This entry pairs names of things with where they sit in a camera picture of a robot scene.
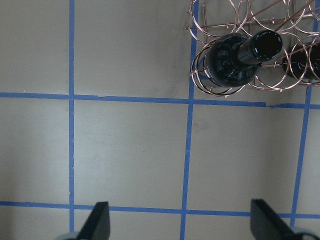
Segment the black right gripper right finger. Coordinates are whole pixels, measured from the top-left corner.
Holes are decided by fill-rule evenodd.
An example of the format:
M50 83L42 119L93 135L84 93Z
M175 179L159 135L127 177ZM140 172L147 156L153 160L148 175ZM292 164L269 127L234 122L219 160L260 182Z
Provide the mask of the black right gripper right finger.
M318 240L315 233L289 227L263 199L250 201L250 231L256 240Z

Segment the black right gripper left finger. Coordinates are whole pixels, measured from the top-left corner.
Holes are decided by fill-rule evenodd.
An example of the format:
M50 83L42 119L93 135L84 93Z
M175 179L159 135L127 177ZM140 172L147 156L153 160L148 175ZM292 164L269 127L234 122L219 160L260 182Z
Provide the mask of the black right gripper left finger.
M107 201L97 202L79 232L69 232L56 240L108 240L111 234L110 209Z

